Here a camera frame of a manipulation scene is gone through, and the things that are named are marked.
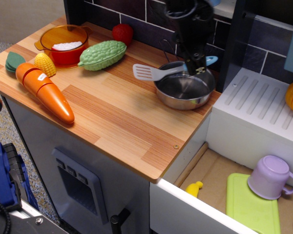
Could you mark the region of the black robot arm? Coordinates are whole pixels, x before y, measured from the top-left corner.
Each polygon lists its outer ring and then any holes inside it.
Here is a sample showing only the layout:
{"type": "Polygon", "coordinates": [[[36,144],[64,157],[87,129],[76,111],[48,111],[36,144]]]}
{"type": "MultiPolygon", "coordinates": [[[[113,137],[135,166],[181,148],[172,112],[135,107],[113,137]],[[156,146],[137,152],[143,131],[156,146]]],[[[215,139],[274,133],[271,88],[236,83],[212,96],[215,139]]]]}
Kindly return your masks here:
{"type": "Polygon", "coordinates": [[[214,10],[207,0],[167,0],[165,15],[174,25],[172,40],[183,55],[188,73],[206,70],[205,46],[214,33],[214,10]]]}

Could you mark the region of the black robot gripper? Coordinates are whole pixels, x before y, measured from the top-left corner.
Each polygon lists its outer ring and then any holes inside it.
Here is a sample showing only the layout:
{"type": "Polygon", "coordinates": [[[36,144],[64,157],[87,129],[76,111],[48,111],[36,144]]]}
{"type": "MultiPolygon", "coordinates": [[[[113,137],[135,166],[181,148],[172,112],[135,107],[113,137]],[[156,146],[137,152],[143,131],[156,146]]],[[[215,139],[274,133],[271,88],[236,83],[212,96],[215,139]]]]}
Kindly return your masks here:
{"type": "Polygon", "coordinates": [[[206,72],[205,45],[210,34],[210,13],[173,13],[176,27],[175,41],[184,58],[184,71],[191,76],[206,72]]]}

